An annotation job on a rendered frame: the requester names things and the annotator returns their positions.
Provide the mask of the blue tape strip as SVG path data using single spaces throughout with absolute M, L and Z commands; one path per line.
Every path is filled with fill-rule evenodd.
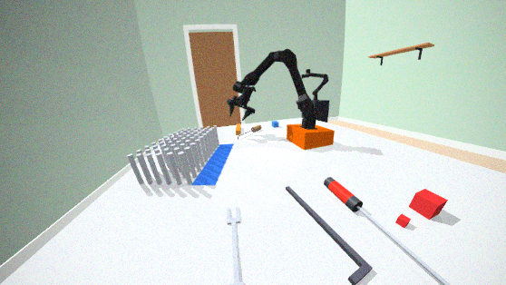
M 233 144 L 220 144 L 191 186 L 216 185 L 232 146 Z

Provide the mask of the red-handled screwdriver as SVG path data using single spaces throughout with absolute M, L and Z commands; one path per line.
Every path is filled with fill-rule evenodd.
M 368 213 L 363 211 L 362 206 L 363 202 L 359 200 L 357 197 L 354 196 L 353 193 L 348 191 L 345 187 L 343 187 L 339 182 L 335 181 L 334 178 L 328 177 L 324 180 L 323 184 L 338 198 L 340 201 L 343 202 L 352 212 L 354 211 L 361 211 L 369 220 L 371 220 L 375 225 L 377 225 L 386 235 L 388 235 L 391 239 L 393 239 L 396 244 L 398 243 L 399 246 L 401 246 L 407 253 L 409 253 L 412 258 L 417 260 L 426 270 L 428 270 L 432 275 L 440 281 L 443 285 L 450 285 L 446 280 L 444 280 L 438 273 L 436 273 L 432 268 L 430 268 L 426 263 L 424 263 L 418 256 L 416 256 L 413 252 L 407 249 L 406 246 L 404 246 L 391 232 L 386 230 L 381 224 L 379 224 L 375 219 L 373 219 Z

